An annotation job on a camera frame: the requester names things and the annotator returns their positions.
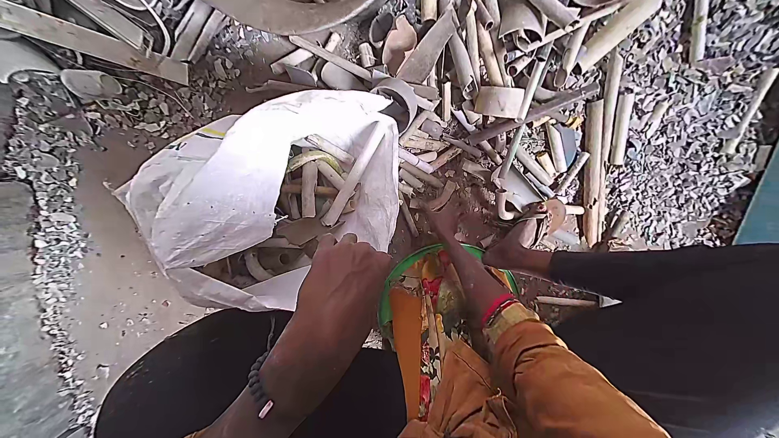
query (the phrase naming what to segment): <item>foot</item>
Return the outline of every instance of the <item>foot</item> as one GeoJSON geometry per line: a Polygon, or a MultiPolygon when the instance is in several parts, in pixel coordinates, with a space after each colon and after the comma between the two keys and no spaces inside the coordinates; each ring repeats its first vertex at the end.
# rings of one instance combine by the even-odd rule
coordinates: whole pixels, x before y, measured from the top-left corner
{"type": "MultiPolygon", "coordinates": [[[[544,204],[536,204],[528,214],[544,213],[544,204]]],[[[537,277],[546,277],[551,253],[530,249],[538,229],[538,221],[520,221],[500,242],[491,246],[482,257],[485,265],[498,269],[517,270],[537,277]]]]}

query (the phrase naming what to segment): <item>concrete floor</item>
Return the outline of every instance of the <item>concrete floor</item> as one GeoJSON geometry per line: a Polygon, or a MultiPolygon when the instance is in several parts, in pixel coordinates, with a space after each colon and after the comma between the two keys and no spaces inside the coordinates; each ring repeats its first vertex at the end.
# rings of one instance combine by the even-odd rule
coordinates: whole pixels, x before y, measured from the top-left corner
{"type": "Polygon", "coordinates": [[[30,187],[0,182],[0,436],[60,436],[68,430],[68,399],[41,332],[30,273],[33,206],[30,187]]]}
{"type": "Polygon", "coordinates": [[[98,140],[108,150],[79,152],[76,202],[83,206],[79,221],[90,233],[90,251],[76,273],[79,301],[69,331],[85,352],[76,370],[96,404],[135,360],[206,311],[185,302],[160,274],[127,210],[104,185],[119,187],[150,156],[128,147],[128,135],[110,132],[98,140]]]}

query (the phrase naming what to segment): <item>blue object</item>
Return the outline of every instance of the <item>blue object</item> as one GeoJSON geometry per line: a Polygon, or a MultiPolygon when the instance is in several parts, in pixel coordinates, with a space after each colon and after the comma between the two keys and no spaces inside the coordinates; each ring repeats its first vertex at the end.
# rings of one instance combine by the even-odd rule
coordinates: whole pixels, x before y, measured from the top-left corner
{"type": "Polygon", "coordinates": [[[752,202],[735,235],[734,245],[779,243],[779,147],[774,152],[757,186],[752,202]]]}

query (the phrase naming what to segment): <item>ground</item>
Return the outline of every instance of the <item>ground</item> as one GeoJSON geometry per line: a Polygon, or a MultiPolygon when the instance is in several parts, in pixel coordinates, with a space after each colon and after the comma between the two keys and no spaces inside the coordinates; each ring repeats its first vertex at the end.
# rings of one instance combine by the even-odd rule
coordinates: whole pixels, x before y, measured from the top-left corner
{"type": "MultiPolygon", "coordinates": [[[[363,31],[353,25],[337,26],[333,30],[344,35],[345,42],[341,47],[352,47],[350,42],[363,31]]],[[[327,34],[322,32],[316,37],[323,41],[327,34]]],[[[113,382],[143,353],[209,311],[185,302],[170,281],[160,275],[135,223],[111,190],[126,182],[150,156],[148,149],[139,146],[149,144],[154,152],[175,136],[191,131],[193,126],[230,113],[242,114],[274,97],[268,93],[248,93],[245,89],[272,79],[269,64],[294,46],[269,34],[260,35],[249,45],[243,45],[246,41],[233,37],[221,34],[211,53],[192,69],[194,77],[208,79],[214,60],[226,58],[232,59],[241,72],[221,91],[224,97],[215,92],[213,99],[218,100],[218,109],[213,114],[182,125],[167,139],[150,137],[148,132],[132,127],[105,126],[97,137],[97,143],[105,150],[82,148],[76,155],[83,170],[75,201],[80,206],[77,212],[80,225],[89,235],[88,251],[76,266],[76,300],[69,307],[63,328],[69,332],[80,353],[74,372],[84,380],[82,385],[88,396],[93,397],[95,405],[100,404],[113,382]]],[[[354,59],[354,52],[342,51],[341,54],[354,59]]],[[[303,67],[310,68],[312,63],[309,61],[303,67]]],[[[192,89],[198,87],[201,86],[192,85],[192,89]]],[[[173,101],[167,104],[176,105],[173,101]]],[[[9,89],[0,87],[0,133],[6,131],[10,105],[9,89]]],[[[776,105],[770,110],[776,117],[776,105]]],[[[509,231],[509,225],[496,220],[492,194],[484,190],[479,180],[464,174],[457,161],[450,162],[442,171],[454,172],[451,180],[458,184],[457,194],[465,201],[464,219],[458,230],[460,241],[483,247],[488,245],[485,239],[493,236],[492,241],[497,242],[509,231]]],[[[748,193],[736,193],[728,205],[743,211],[748,198],[748,193]]],[[[29,236],[29,231],[35,227],[31,217],[33,205],[33,192],[28,185],[0,182],[0,260],[5,261],[0,263],[0,313],[3,316],[0,319],[0,387],[4,388],[0,395],[0,424],[9,425],[0,433],[3,437],[67,436],[72,432],[68,399],[55,392],[60,384],[59,368],[49,351],[51,340],[41,331],[40,310],[34,299],[36,289],[29,276],[34,269],[30,261],[33,239],[29,236]]],[[[400,261],[416,249],[436,242],[424,216],[416,212],[414,216],[420,237],[412,238],[407,224],[399,217],[389,248],[395,260],[400,261]]],[[[721,220],[734,219],[726,213],[721,220]]],[[[576,227],[576,222],[569,221],[566,226],[576,227]]],[[[734,229],[732,225],[725,228],[734,229]]],[[[540,249],[551,250],[545,244],[540,249]]],[[[594,299],[593,295],[518,273],[515,278],[520,287],[520,300],[536,309],[541,318],[551,324],[582,310],[538,305],[534,301],[536,296],[594,299]]]]}

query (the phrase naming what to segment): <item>bracelet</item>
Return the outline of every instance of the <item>bracelet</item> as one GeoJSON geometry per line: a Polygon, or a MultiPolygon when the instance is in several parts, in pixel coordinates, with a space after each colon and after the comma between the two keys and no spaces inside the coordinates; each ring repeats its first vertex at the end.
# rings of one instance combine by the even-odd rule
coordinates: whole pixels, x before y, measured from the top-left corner
{"type": "Polygon", "coordinates": [[[265,392],[265,388],[263,388],[263,381],[259,377],[259,369],[263,367],[265,359],[268,358],[268,354],[270,354],[270,350],[273,348],[273,329],[275,327],[276,318],[271,316],[266,351],[254,361],[252,368],[249,370],[249,384],[247,386],[249,387],[249,393],[259,406],[259,414],[257,415],[259,419],[264,419],[273,407],[273,400],[270,399],[270,396],[265,392]]]}
{"type": "Polygon", "coordinates": [[[270,353],[270,351],[266,351],[263,355],[259,356],[252,364],[251,371],[249,371],[249,393],[252,395],[257,405],[261,407],[259,414],[257,415],[260,419],[264,419],[265,415],[268,415],[268,412],[273,407],[273,400],[270,400],[268,394],[265,393],[263,382],[259,378],[259,369],[263,367],[265,359],[268,358],[268,353],[270,353]]]}
{"type": "Polygon", "coordinates": [[[514,298],[514,295],[500,295],[495,299],[494,302],[492,302],[492,304],[487,309],[487,312],[485,312],[481,318],[481,326],[487,327],[506,307],[511,306],[515,302],[519,302],[519,300],[514,298]]]}

